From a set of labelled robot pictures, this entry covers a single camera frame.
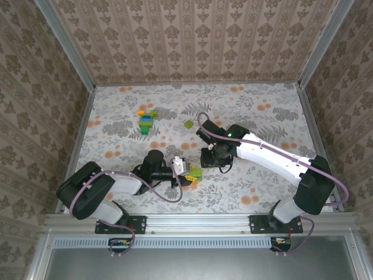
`patterned wallpaper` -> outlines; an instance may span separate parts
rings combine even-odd
[[[53,0],[98,84],[296,80],[337,0]]]
[[[355,1],[306,90],[373,260],[373,1]]]
[[[87,92],[33,1],[0,1],[0,279],[22,279]]]

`lego brick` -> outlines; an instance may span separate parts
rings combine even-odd
[[[192,177],[202,177],[202,168],[193,168],[191,169],[191,171],[189,172],[188,176],[192,176]]]
[[[154,122],[151,118],[141,118],[141,119],[140,119],[140,122],[141,122],[141,121],[150,121],[151,123]]]
[[[144,116],[149,116],[150,118],[157,118],[158,112],[156,110],[151,111],[150,113],[143,112],[142,114],[139,114],[139,117],[143,118]]]
[[[142,125],[141,126],[141,134],[142,135],[148,135],[149,134],[149,126],[148,125]]]
[[[198,178],[196,178],[196,177],[192,177],[192,176],[188,176],[188,175],[186,175],[185,178],[186,178],[188,181],[192,181],[192,183],[195,182],[195,181],[198,179]]]
[[[143,125],[147,125],[149,128],[153,128],[153,122],[152,121],[140,121],[139,126],[141,127]]]
[[[186,127],[187,129],[191,129],[192,126],[193,126],[193,122],[192,122],[191,120],[188,120],[188,121],[186,121],[186,122],[184,123],[184,125],[185,125],[185,127]]]
[[[150,116],[151,116],[152,118],[157,118],[157,117],[158,117],[158,111],[156,111],[156,110],[151,111],[151,112],[150,112]]]

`table surface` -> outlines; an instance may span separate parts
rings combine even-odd
[[[147,136],[140,133],[139,109],[158,111]],[[151,149],[162,151],[168,162],[180,156],[200,167],[200,149],[207,147],[195,134],[196,115],[201,111],[218,126],[239,124],[291,153],[315,156],[293,83],[98,87],[77,169],[93,160],[104,169],[128,172]],[[184,126],[187,120],[194,123],[191,129]],[[161,183],[157,190],[171,200],[179,196],[170,182]],[[130,214],[253,213],[268,212],[276,201],[295,191],[276,173],[235,159],[228,174],[204,169],[203,180],[184,187],[184,197],[177,204],[161,201],[150,192],[140,196],[109,193],[106,199],[116,200]]]

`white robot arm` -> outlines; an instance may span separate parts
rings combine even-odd
[[[164,155],[159,150],[151,150],[143,163],[130,173],[103,171],[97,163],[88,162],[57,189],[56,195],[79,220],[96,218],[115,224],[127,213],[116,202],[104,199],[109,191],[141,195],[149,190],[147,185],[158,185],[153,186],[154,181],[170,181],[171,188],[174,188],[177,186],[175,175],[182,186],[192,183],[184,176],[190,171],[185,159],[176,156],[171,164],[172,168],[166,165]],[[88,181],[92,182],[76,199],[78,192]]]
[[[234,124],[228,130],[224,130],[207,120],[202,124],[202,127],[204,129],[198,129],[196,134],[210,146],[210,149],[202,149],[202,167],[223,167],[229,161],[232,164],[233,157],[239,157],[270,169],[297,187],[297,192],[293,197],[278,201],[270,211],[269,222],[277,224],[274,226],[285,225],[303,213],[312,215],[320,213],[335,186],[334,182],[299,163],[306,163],[331,174],[328,161],[325,158],[316,156],[315,159],[309,159],[288,153],[266,143],[255,134],[249,132],[248,129],[239,125]],[[210,136],[204,130],[221,136],[224,140]],[[260,142],[265,146],[271,147],[274,151],[262,148],[261,145],[229,141],[229,138]],[[296,161],[286,159],[275,151],[285,153],[287,156],[296,159]]]
[[[278,151],[292,156],[300,162],[309,164],[309,158],[288,153],[278,147],[266,143],[253,133],[246,134],[243,139],[260,142],[267,146],[271,146]],[[237,147],[237,156],[242,159],[251,160],[261,166],[270,169],[271,171],[284,177],[296,187],[299,186],[299,183],[302,180],[300,174],[304,174],[307,171],[306,167],[298,165],[296,162],[292,162],[276,153],[271,152],[270,150],[263,149],[260,146],[253,144],[242,143],[239,147]],[[283,199],[278,203],[273,212],[273,216],[282,223],[289,223],[292,219],[299,215],[302,215],[304,212],[305,211],[300,209],[295,204],[293,197],[288,197],[287,199]]]

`yellow lego brick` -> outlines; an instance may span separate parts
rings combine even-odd
[[[151,121],[140,121],[139,126],[147,125],[149,128],[153,128],[153,123]]]
[[[196,177],[192,177],[192,176],[185,176],[185,178],[188,180],[188,181],[192,181],[192,183],[193,182],[195,182],[196,180],[197,180],[197,178]]]

